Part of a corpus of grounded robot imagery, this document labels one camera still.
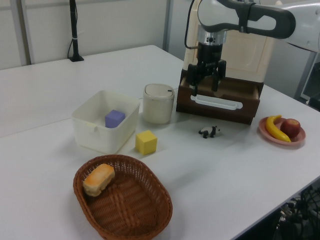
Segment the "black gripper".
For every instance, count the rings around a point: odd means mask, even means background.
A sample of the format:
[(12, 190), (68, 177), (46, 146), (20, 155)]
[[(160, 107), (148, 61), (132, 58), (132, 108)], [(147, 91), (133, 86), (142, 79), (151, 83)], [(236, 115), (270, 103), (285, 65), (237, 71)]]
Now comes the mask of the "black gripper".
[(220, 81), (226, 76), (225, 60), (221, 60), (223, 44), (198, 44), (198, 65), (189, 64), (187, 68), (187, 82), (191, 88), (191, 95), (198, 94), (200, 75), (212, 74), (212, 91), (217, 91)]

